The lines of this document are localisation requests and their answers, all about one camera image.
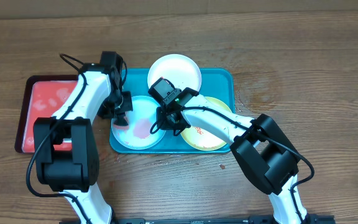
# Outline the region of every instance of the pink sauce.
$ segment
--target pink sauce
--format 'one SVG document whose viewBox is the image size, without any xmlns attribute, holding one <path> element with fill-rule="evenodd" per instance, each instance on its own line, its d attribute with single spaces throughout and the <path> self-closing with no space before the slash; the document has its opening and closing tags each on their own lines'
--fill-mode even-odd
<svg viewBox="0 0 358 224">
<path fill-rule="evenodd" d="M 145 139 L 150 136 L 150 128 L 152 123 L 147 118 L 140 119 L 134 128 L 134 136 L 140 139 Z"/>
<path fill-rule="evenodd" d="M 199 127 L 194 127 L 194 128 L 197 130 L 198 134 L 204 134 L 204 132 L 202 131 L 201 128 L 199 128 Z"/>
</svg>

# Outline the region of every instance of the blue tray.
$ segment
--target blue tray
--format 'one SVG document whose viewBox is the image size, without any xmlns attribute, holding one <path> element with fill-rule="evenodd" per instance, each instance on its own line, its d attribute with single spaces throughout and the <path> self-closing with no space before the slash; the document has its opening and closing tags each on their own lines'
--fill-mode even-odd
<svg viewBox="0 0 358 224">
<path fill-rule="evenodd" d="M 200 93 L 220 99 L 234 111 L 234 87 L 231 74 L 223 68 L 201 68 L 200 70 L 203 79 Z M 147 86 L 148 73 L 149 68 L 129 68 L 124 90 L 131 91 L 132 96 L 149 96 L 147 93 L 149 90 Z M 133 150 L 121 145 L 110 130 L 110 145 L 116 152 L 129 154 L 205 154 L 230 151 L 229 145 L 213 151 L 197 150 L 187 144 L 181 136 L 173 136 L 172 131 L 167 131 L 159 143 L 148 149 Z"/>
</svg>

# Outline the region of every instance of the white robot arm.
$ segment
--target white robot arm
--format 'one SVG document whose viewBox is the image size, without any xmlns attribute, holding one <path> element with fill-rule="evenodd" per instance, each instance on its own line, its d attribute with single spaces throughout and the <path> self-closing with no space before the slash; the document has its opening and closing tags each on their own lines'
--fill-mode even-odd
<svg viewBox="0 0 358 224">
<path fill-rule="evenodd" d="M 254 119 L 230 113 L 210 103 L 194 90 L 175 89 L 163 78 L 150 87 L 149 94 L 164 108 L 157 111 L 159 113 L 157 118 L 167 117 L 165 125 L 161 124 L 160 128 L 176 130 L 196 126 L 231 145 L 231 151 L 246 177 L 259 190 L 268 194 L 277 223 L 299 224 L 301 223 L 300 216 L 302 220 L 306 218 L 307 211 L 302 206 L 297 187 L 293 193 L 296 203 L 290 192 L 291 186 L 297 182 L 296 163 L 299 160 L 288 151 L 273 144 L 269 144 L 262 155 L 259 155 L 255 150 L 259 139 L 247 132 L 247 129 L 251 128 L 260 132 L 263 130 L 264 134 L 271 134 L 271 138 L 282 141 L 283 144 L 295 150 L 270 117 L 263 114 L 258 119 Z"/>
<path fill-rule="evenodd" d="M 114 223 L 114 212 L 104 201 L 96 183 L 99 163 L 91 124 L 97 114 L 105 116 L 111 115 L 111 112 L 115 118 L 117 115 L 119 119 L 122 118 L 120 122 L 125 123 L 123 112 L 132 109 L 131 95 L 128 97 L 128 94 L 122 92 L 121 68 L 117 69 L 117 63 L 113 64 L 115 77 L 112 77 L 111 72 L 106 73 L 105 69 L 100 70 L 99 64 L 84 66 L 86 68 L 83 75 L 87 86 L 71 113 L 64 119 L 65 131 L 69 126 L 71 132 L 67 134 L 62 128 L 56 134 L 61 141 L 72 141 L 70 158 L 67 158 L 66 153 L 45 148 L 37 159 L 37 176 L 40 182 L 48 184 L 53 191 L 74 195 L 93 224 Z M 39 145 L 39 139 L 45 136 L 50 124 L 54 122 L 53 119 L 58 119 L 65 113 L 83 85 L 81 75 L 73 93 L 53 117 L 34 124 L 36 147 Z M 246 177 L 259 190 L 268 194 L 274 209 L 274 218 L 278 223 L 298 224 L 301 223 L 300 217 L 302 220 L 306 218 L 307 211 L 301 204 L 297 188 L 293 194 L 295 201 L 290 192 L 291 186 L 297 180 L 296 164 L 299 159 L 273 144 L 269 144 L 260 155 L 255 147 L 263 139 L 258 139 L 252 132 L 247 131 L 253 129 L 261 132 L 296 151 L 271 118 L 263 114 L 253 119 L 230 113 L 210 103 L 198 92 L 188 88 L 183 91 L 175 89 L 163 79 L 152 85 L 149 93 L 164 108 L 163 112 L 157 111 L 157 120 L 163 118 L 167 119 L 167 122 L 164 127 L 159 128 L 184 129 L 197 126 L 231 145 L 231 151 Z M 87 224 L 77 204 L 70 198 L 67 200 L 80 217 L 81 223 Z"/>
<path fill-rule="evenodd" d="M 98 64 L 83 64 L 78 83 L 65 104 L 51 118 L 39 118 L 34 123 L 35 146 L 41 147 L 35 159 L 37 177 L 54 192 L 76 197 L 77 202 L 70 197 L 66 199 L 84 224 L 114 223 L 114 212 L 96 183 L 99 158 L 91 124 L 99 115 L 116 118 L 117 125 L 127 125 L 124 115 L 132 110 L 132 99 L 130 92 L 122 91 L 122 64 L 122 58 L 115 52 L 103 52 Z M 58 120 L 59 128 L 52 130 Z M 42 144 L 43 138 L 48 142 Z M 53 144 L 63 141 L 71 142 L 71 152 L 54 150 Z"/>
</svg>

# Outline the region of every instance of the plate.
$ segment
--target plate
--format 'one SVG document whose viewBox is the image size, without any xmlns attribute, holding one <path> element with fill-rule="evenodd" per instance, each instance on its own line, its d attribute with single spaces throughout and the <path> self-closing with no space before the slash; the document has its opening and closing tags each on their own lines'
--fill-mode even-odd
<svg viewBox="0 0 358 224">
<path fill-rule="evenodd" d="M 150 128 L 156 122 L 156 109 L 160 106 L 152 97 L 133 96 L 133 111 L 126 112 L 128 126 L 114 125 L 111 120 L 111 131 L 117 141 L 129 149 L 148 149 L 157 144 L 165 134 L 159 130 L 150 134 Z"/>
<path fill-rule="evenodd" d="M 155 61 L 147 75 L 149 88 L 161 77 L 181 90 L 189 87 L 199 91 L 201 88 L 200 68 L 192 59 L 184 55 L 170 54 Z"/>
<path fill-rule="evenodd" d="M 209 96 L 205 98 L 214 105 L 231 112 L 230 108 L 221 100 Z M 182 131 L 181 136 L 190 146 L 202 151 L 217 150 L 226 145 L 226 142 L 222 139 L 219 139 L 202 128 L 194 126 Z"/>
</svg>

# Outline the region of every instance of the white bowl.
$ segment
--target white bowl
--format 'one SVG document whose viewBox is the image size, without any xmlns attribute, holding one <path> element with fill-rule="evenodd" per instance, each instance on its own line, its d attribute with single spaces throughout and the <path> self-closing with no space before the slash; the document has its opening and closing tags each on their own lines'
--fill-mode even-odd
<svg viewBox="0 0 358 224">
<path fill-rule="evenodd" d="M 161 77 L 181 90 L 189 87 L 199 91 L 201 88 L 200 69 L 192 59 L 184 55 L 170 54 L 155 61 L 147 75 L 149 88 Z"/>
</svg>

